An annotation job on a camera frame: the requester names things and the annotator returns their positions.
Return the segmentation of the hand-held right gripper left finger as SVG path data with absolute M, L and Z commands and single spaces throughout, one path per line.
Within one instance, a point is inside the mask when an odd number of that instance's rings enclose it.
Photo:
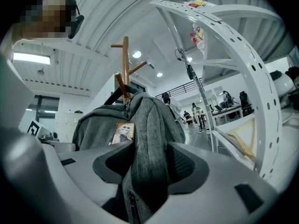
M 119 195 L 119 187 L 135 155 L 134 144 L 114 144 L 58 157 L 76 186 L 102 207 Z

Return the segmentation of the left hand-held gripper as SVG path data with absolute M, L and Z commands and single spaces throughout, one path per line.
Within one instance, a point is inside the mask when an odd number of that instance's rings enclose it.
M 55 122 L 54 130 L 51 131 L 32 119 L 21 121 L 19 124 L 21 132 L 35 136 L 41 143 L 52 146 L 56 152 L 76 151 L 76 145 L 72 142 L 74 129 L 74 124 Z

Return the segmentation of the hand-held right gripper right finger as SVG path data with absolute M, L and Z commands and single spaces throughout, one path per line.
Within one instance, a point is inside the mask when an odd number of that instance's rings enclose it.
M 149 224 L 254 224 L 273 206 L 277 191 L 237 160 L 169 142 L 172 184 Z

